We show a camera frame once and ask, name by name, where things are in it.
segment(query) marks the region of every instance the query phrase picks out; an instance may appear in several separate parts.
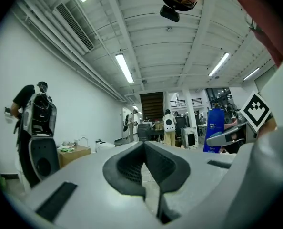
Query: black railing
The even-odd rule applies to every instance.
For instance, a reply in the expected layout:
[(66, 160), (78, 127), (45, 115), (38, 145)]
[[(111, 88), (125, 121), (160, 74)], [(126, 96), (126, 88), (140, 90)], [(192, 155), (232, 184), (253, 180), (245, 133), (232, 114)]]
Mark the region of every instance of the black railing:
[[(193, 99), (191, 99), (191, 101), (192, 101), (193, 105), (202, 104), (202, 99), (201, 98), (193, 98)], [(171, 106), (171, 108), (174, 108), (174, 107), (185, 107), (186, 106), (186, 102), (185, 102), (185, 100), (170, 101), (170, 106)]]
[(171, 108), (186, 106), (185, 100), (170, 101)]
[(202, 99), (201, 98), (193, 98), (191, 99), (192, 104), (196, 105), (196, 104), (202, 104)]

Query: white ceiling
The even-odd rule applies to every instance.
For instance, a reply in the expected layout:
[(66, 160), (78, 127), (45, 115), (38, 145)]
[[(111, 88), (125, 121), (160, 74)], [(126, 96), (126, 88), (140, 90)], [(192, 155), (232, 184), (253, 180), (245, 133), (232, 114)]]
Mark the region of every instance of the white ceiling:
[[(181, 12), (178, 23), (160, 16), (162, 0), (88, 0), (81, 6), (98, 36), (74, 0), (44, 1), (51, 10), (66, 4), (95, 45), (84, 59), (123, 95), (183, 84), (190, 89), (236, 86), (256, 67), (263, 66), (260, 75), (273, 66), (267, 50), (249, 31), (246, 12), (237, 0), (201, 0), (192, 11)], [(120, 49), (133, 84), (127, 83), (115, 62)], [(231, 54), (230, 60), (208, 77), (225, 52)]]

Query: air vent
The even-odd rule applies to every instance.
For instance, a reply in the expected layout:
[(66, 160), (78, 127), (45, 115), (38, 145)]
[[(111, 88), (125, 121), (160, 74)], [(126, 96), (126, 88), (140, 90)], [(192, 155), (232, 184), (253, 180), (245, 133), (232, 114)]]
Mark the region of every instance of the air vent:
[(85, 52), (89, 52), (94, 48), (93, 43), (63, 3), (55, 7), (52, 13)]

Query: red sleeve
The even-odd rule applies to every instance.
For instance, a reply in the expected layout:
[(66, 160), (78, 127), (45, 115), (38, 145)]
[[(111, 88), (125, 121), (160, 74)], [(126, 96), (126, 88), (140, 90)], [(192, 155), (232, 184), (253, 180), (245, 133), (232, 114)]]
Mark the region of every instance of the red sleeve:
[(265, 0), (238, 0), (241, 6), (263, 30), (256, 37), (268, 49), (276, 65), (283, 60), (283, 23)]

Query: person wearing black shirt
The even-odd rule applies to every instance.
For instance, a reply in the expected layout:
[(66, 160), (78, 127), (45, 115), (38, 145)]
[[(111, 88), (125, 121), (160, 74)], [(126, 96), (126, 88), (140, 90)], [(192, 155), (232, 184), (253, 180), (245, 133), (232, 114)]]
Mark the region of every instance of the person wearing black shirt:
[[(39, 82), (37, 86), (40, 88), (40, 91), (45, 93), (47, 91), (47, 83), (46, 82)], [(20, 163), (22, 166), (23, 173), (28, 180), (30, 187), (33, 188), (37, 185), (40, 180), (38, 179), (37, 175), (35, 174), (29, 156), (29, 141), (31, 136), (24, 130), (21, 129), (20, 120), (21, 114), (19, 109), (25, 109), (28, 101), (30, 98), (35, 94), (34, 85), (27, 85), (24, 86), (23, 89), (18, 93), (18, 95), (13, 99), (13, 103), (11, 105), (11, 114), (18, 119), (18, 123), (16, 126), (19, 127), (18, 133), (18, 153), (20, 158)]]

